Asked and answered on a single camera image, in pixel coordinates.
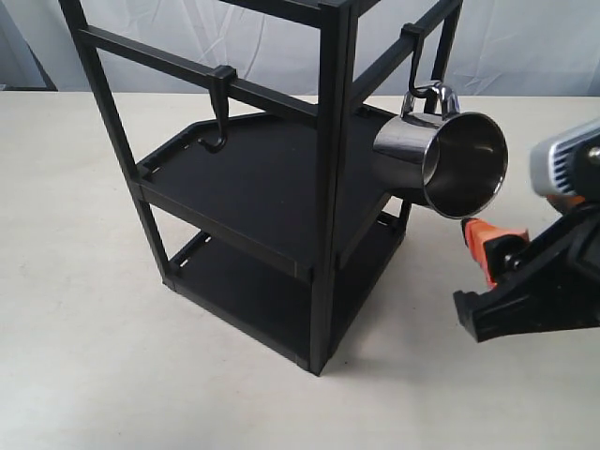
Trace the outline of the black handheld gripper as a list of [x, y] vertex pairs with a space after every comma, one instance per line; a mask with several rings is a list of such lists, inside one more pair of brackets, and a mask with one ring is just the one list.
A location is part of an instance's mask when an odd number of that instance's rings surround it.
[[535, 238], [477, 217], [461, 227], [488, 286], [453, 295], [458, 321], [476, 341], [598, 327], [598, 203], [575, 205]]

